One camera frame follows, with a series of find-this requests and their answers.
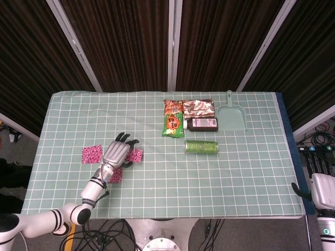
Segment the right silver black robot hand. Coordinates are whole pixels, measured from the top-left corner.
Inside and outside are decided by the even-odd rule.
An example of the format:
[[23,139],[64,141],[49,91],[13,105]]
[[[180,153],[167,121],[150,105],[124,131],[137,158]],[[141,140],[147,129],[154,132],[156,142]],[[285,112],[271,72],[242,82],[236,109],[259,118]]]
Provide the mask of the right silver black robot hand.
[[306,162],[310,190],[303,191],[293,182],[291,186],[294,192],[312,202],[319,211],[334,210],[334,165],[323,154],[312,151],[311,148],[302,150],[301,153]]

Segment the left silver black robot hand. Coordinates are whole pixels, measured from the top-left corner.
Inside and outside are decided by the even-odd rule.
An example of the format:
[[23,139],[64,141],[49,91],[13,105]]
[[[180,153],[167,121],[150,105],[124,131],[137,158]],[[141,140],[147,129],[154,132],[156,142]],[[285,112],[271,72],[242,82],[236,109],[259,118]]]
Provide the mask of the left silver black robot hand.
[[109,164],[114,169],[118,167],[128,168],[133,165],[133,161],[126,161],[126,157],[130,150],[134,148],[139,140],[129,140],[130,134],[124,132],[119,133],[116,138],[111,142],[103,155],[103,163]]

